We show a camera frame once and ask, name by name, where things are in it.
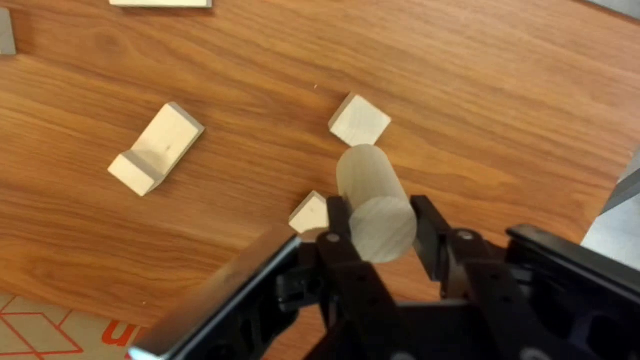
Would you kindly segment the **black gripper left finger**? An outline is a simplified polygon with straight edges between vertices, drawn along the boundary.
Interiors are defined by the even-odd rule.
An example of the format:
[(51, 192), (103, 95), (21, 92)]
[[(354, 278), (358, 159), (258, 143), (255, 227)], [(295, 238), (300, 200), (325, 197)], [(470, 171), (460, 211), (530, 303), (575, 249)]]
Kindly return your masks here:
[(328, 200), (330, 227), (318, 239), (326, 288), (320, 299), (328, 334), (315, 348), (315, 360), (390, 360), (397, 338), (397, 306), (371, 262), (365, 262), (351, 231), (351, 206)]

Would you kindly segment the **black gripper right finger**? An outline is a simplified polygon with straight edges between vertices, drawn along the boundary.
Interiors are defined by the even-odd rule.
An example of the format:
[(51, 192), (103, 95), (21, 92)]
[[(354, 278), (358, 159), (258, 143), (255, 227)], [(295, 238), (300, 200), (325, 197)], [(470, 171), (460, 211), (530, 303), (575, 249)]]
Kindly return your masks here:
[(478, 231), (453, 227), (427, 195), (412, 195), (410, 203), (417, 254), (442, 298), (465, 299), (481, 316), (498, 360), (525, 360), (535, 348), (535, 316), (512, 269)]

